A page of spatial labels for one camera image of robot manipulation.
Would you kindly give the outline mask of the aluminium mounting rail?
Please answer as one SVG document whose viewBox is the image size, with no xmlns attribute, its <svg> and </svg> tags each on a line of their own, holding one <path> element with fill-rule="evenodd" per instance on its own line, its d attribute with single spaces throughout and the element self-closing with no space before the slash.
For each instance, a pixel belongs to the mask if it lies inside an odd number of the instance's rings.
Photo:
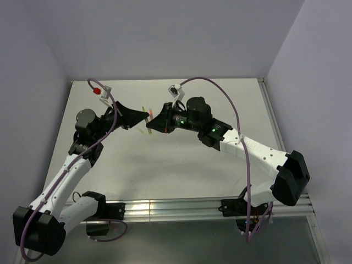
<svg viewBox="0 0 352 264">
<path fill-rule="evenodd" d="M 246 220 L 246 213 L 230 209 L 234 197 L 107 201 L 107 216 L 122 217 L 127 223 L 205 221 L 219 219 Z M 308 194 L 303 194 L 294 207 L 273 203 L 272 217 L 311 217 L 315 211 Z"/>
</svg>

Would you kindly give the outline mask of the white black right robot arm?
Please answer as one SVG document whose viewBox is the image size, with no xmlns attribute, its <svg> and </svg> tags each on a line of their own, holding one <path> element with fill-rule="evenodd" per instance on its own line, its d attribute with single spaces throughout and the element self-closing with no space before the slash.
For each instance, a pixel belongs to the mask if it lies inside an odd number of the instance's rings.
<svg viewBox="0 0 352 264">
<path fill-rule="evenodd" d="M 273 201 L 295 206 L 310 180 L 300 152 L 275 150 L 239 134 L 229 124 L 213 117 L 203 97 L 189 99 L 185 110 L 178 110 L 171 102 L 165 103 L 160 114 L 146 126 L 165 134 L 176 128 L 194 131 L 207 147 L 242 158 L 269 176 L 268 181 L 245 188 L 238 198 L 222 200 L 219 211 L 225 217 L 262 214 L 265 206 Z"/>
</svg>

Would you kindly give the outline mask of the aluminium side rail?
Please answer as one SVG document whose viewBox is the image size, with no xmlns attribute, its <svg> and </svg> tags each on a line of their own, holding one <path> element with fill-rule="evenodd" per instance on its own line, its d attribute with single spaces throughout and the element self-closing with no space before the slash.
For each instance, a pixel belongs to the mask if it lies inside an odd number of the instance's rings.
<svg viewBox="0 0 352 264">
<path fill-rule="evenodd" d="M 269 115 L 272 129 L 274 131 L 276 143 L 277 143 L 278 148 L 280 150 L 285 151 L 286 148 L 285 148 L 283 138 L 281 136 L 281 132 L 279 130 L 279 126 L 276 121 L 276 117 L 274 115 L 274 111 L 273 111 L 273 108 L 272 108 L 272 105 L 271 105 L 271 102 L 269 99 L 269 95 L 268 95 L 266 85 L 265 85 L 265 80 L 264 80 L 264 78 L 257 78 L 257 81 L 258 81 L 258 85 L 259 85 L 261 93 L 262 93 L 263 100 L 265 102 L 265 106 L 266 106 L 266 109 L 267 109 L 267 112 Z M 309 226 L 309 233 L 312 237 L 312 242 L 313 242 L 314 247 L 316 249 L 318 263 L 332 263 L 331 258 L 329 256 L 329 253 L 327 251 L 325 242 L 323 240 L 323 236 L 322 236 L 320 227 L 318 225 L 318 221 L 316 218 L 316 212 L 315 212 L 315 209 L 312 205 L 311 199 L 308 194 L 305 194 L 305 196 L 307 197 L 307 199 L 310 202 L 309 206 L 311 207 L 311 211 L 312 211 L 312 213 L 310 213 L 310 215 L 306 216 L 306 219 L 307 219 L 307 224 Z"/>
</svg>

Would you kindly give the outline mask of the yellow pen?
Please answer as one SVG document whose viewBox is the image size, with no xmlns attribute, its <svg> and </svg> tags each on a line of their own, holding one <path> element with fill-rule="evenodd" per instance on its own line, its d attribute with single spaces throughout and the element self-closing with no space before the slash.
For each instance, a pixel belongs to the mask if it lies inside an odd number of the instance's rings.
<svg viewBox="0 0 352 264">
<path fill-rule="evenodd" d="M 146 109 L 145 109 L 144 106 L 142 106 L 142 111 L 145 112 L 145 113 L 147 113 L 147 111 L 146 111 Z M 146 125 L 148 124 L 148 122 L 149 122 L 149 114 L 147 113 L 147 117 L 145 118 L 145 123 L 146 123 Z M 148 134 L 149 134 L 149 135 L 152 135 L 152 131 L 151 131 L 150 128 L 147 127 L 147 131 L 148 131 Z"/>
</svg>

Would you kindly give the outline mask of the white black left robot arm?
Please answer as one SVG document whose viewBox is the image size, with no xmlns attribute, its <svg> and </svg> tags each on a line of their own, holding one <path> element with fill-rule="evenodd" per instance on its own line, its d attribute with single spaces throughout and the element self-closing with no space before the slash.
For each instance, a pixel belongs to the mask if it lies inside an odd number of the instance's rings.
<svg viewBox="0 0 352 264">
<path fill-rule="evenodd" d="M 15 242 L 24 259 L 32 261 L 26 249 L 55 255 L 66 235 L 78 224 L 89 218 L 105 217 L 107 205 L 103 194 L 87 191 L 73 205 L 65 207 L 65 203 L 99 159 L 102 140 L 114 130 L 128 130 L 148 117 L 147 112 L 129 109 L 118 101 L 101 117 L 91 109 L 76 115 L 74 142 L 61 169 L 29 206 L 19 206 L 13 213 Z"/>
</svg>

